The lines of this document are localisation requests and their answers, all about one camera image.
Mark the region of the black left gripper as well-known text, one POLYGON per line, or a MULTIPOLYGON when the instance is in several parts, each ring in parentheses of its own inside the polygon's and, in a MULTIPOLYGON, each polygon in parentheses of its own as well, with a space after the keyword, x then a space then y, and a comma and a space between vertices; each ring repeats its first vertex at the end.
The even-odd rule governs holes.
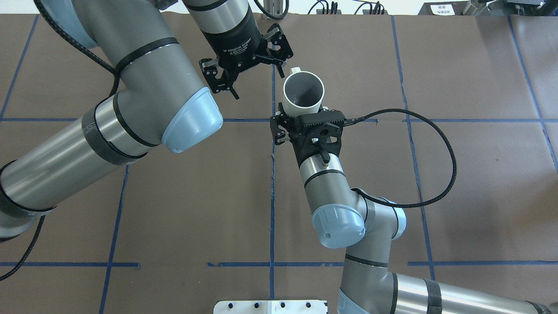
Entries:
POLYGON ((294 56, 293 50, 279 24, 272 24, 266 34, 261 35, 251 9, 243 20, 231 30, 211 34, 202 32, 217 59, 201 59, 199 66, 210 90, 217 94, 229 91, 239 100, 233 84, 241 70, 258 64, 274 65, 281 78, 283 67, 294 56))

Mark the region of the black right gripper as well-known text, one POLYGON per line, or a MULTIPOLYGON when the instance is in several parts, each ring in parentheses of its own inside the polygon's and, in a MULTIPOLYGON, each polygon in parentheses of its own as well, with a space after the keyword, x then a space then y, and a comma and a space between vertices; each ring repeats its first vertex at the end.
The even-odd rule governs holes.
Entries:
POLYGON ((301 118, 287 115, 282 103, 278 103, 278 111, 270 117, 270 129, 274 145, 289 141, 293 146, 301 146, 301 118))

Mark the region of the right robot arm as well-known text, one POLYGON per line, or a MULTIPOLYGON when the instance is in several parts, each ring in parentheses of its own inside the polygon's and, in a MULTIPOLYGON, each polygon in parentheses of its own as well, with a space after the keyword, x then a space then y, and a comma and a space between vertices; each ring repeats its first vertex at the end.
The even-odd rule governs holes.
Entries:
POLYGON ((357 119, 339 110, 315 105, 310 109, 279 104, 270 118, 273 141, 291 142, 297 159, 312 224, 320 243, 346 248, 337 312, 339 314, 555 314, 557 304, 469 290, 435 280, 390 272, 392 241, 406 229, 406 208, 439 201, 452 189, 456 159, 448 138, 430 119, 405 109, 383 109, 357 119), (340 163, 345 127, 383 113, 404 113, 428 123, 441 136, 452 159, 452 177, 433 199, 397 204, 351 188, 340 163))

